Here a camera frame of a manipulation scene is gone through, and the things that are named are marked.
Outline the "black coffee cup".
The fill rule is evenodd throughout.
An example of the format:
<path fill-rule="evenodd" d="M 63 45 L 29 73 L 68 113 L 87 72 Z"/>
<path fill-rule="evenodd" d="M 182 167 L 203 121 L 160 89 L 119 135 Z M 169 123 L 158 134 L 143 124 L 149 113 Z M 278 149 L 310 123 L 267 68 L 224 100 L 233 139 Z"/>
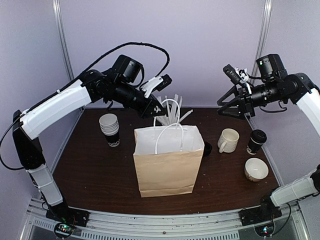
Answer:
<path fill-rule="evenodd" d="M 251 135 L 250 135 L 250 139 L 249 139 L 249 142 L 247 144 L 246 151 L 250 155 L 255 155 L 261 149 L 262 145 L 263 144 L 257 144 L 256 142 L 252 141 Z"/>

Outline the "brown paper bag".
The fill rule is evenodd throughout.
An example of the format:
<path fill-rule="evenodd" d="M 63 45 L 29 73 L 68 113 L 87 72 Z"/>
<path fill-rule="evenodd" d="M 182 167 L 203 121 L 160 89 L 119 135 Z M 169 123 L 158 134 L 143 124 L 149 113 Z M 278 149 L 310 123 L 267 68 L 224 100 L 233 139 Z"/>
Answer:
<path fill-rule="evenodd" d="M 133 160 L 141 197 L 190 194 L 198 176 L 205 143 L 195 125 L 136 128 Z"/>

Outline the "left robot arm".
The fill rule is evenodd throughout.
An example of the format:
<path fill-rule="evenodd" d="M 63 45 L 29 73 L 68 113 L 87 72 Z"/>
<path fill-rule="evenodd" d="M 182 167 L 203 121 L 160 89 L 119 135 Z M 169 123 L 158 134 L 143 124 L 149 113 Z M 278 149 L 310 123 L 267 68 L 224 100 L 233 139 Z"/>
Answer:
<path fill-rule="evenodd" d="M 61 222 L 69 221 L 72 211 L 66 207 L 63 195 L 46 165 L 39 135 L 74 110 L 100 99 L 134 109 L 143 119 L 167 114 L 152 93 L 167 87 L 172 79 L 167 74 L 157 75 L 141 86 L 132 85 L 142 71 L 141 63 L 122 54 L 108 70 L 86 70 L 73 83 L 57 90 L 44 102 L 24 112 L 15 112 L 12 135 L 20 163 L 37 184 L 47 204 L 53 207 L 53 215 Z"/>

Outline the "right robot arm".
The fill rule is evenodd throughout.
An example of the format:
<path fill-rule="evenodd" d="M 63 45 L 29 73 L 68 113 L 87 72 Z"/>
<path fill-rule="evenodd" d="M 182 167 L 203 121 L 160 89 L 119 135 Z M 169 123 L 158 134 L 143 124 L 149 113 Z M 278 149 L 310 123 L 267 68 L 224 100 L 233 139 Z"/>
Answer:
<path fill-rule="evenodd" d="M 304 113 L 315 131 L 320 131 L 320 89 L 302 72 L 289 74 L 277 53 L 270 53 L 256 60 L 260 85 L 249 83 L 252 76 L 247 70 L 227 64 L 223 72 L 233 87 L 218 101 L 218 114 L 244 119 L 255 116 L 255 108 L 261 110 L 270 103 L 291 102 Z M 320 169 L 280 186 L 264 196 L 256 210 L 259 220 L 268 220 L 280 206 L 292 201 L 317 196 L 320 193 Z"/>

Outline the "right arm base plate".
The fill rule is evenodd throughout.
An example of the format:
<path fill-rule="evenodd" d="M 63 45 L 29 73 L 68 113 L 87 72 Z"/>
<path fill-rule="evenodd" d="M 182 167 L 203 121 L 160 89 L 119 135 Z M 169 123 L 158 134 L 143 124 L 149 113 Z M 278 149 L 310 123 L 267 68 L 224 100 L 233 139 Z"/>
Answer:
<path fill-rule="evenodd" d="M 254 208 L 244 208 L 238 212 L 242 226 L 255 225 L 272 221 L 282 216 L 279 208 L 270 211 L 263 211 L 260 206 Z"/>

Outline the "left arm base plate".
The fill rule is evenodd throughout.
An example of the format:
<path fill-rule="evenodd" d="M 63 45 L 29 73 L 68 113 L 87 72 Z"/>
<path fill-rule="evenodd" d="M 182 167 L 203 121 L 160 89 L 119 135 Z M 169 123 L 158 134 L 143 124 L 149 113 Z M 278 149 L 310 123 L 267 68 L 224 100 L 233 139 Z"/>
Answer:
<path fill-rule="evenodd" d="M 90 213 L 86 210 L 68 208 L 67 211 L 59 211 L 58 213 L 47 210 L 45 217 L 58 222 L 66 223 L 71 226 L 86 227 Z"/>

